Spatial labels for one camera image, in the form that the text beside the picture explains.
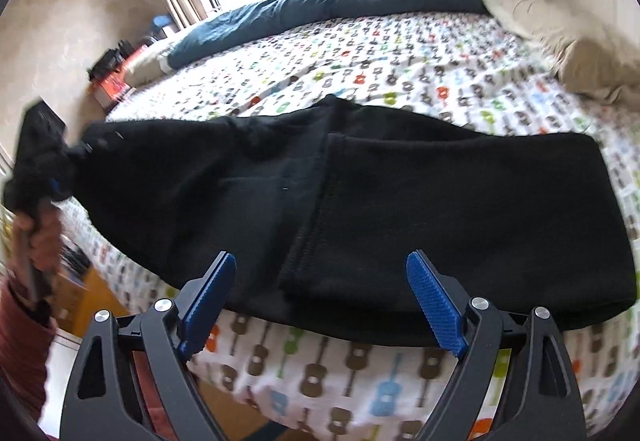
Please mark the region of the person's left hand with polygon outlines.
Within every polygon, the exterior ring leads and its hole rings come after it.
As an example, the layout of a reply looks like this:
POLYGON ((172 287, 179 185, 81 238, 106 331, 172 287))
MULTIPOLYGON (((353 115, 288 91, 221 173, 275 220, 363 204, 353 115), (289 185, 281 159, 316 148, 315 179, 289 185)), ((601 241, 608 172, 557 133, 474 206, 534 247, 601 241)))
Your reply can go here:
POLYGON ((24 212, 13 219, 12 271, 23 284, 28 282, 30 268, 54 274, 61 265, 62 225, 60 212, 50 202, 42 202, 38 219, 24 212))

